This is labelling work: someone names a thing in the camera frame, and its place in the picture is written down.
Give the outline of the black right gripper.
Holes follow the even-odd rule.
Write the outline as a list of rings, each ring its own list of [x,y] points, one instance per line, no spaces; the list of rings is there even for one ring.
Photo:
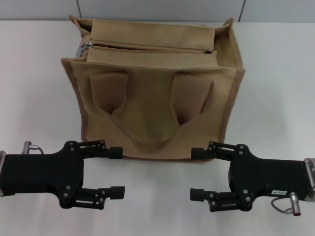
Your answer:
[[[191,188],[190,200],[206,201],[210,212],[249,211],[255,199],[263,196],[289,198],[294,192],[303,201],[308,194],[308,171],[304,161],[258,158],[244,144],[210,141],[206,149],[191,149],[191,160],[208,159],[230,160],[228,179],[232,191]]]

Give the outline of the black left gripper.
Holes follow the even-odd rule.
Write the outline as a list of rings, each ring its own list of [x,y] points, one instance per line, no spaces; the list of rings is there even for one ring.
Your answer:
[[[104,209],[107,199],[121,200],[124,186],[88,189],[83,185],[83,158],[122,158],[122,147],[108,147],[104,140],[68,141],[51,154],[7,154],[1,166],[1,196],[50,193],[60,206]]]

